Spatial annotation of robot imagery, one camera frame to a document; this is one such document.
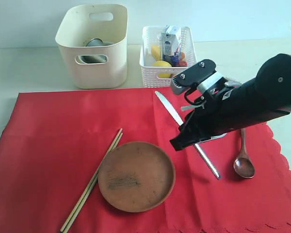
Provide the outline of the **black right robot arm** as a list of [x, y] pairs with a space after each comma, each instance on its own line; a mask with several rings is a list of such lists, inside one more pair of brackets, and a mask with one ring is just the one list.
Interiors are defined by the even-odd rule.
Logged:
[[190, 101], [193, 110], [171, 140], [176, 150], [210, 140], [214, 136], [263, 123], [291, 113], [291, 55], [267, 60], [255, 78], [239, 84], [216, 71], [205, 59], [172, 79], [175, 94], [201, 96]]

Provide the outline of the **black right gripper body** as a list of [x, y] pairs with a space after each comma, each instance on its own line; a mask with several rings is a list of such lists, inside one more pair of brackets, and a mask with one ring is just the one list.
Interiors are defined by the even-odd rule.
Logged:
[[237, 89], [225, 89], [215, 98], [207, 99], [204, 107], [195, 108], [187, 115], [196, 117], [200, 141], [245, 127], [245, 105], [236, 96], [237, 92]]

